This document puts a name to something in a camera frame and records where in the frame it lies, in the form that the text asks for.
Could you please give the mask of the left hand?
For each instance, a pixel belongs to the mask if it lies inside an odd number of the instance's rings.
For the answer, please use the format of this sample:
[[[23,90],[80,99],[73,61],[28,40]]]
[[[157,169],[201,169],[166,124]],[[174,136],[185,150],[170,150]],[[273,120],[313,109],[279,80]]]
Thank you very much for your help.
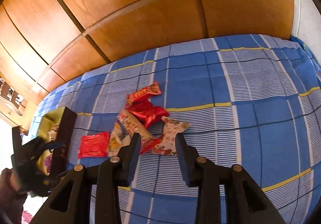
[[[11,170],[1,172],[1,223],[21,223],[26,194],[18,194],[10,184]]]

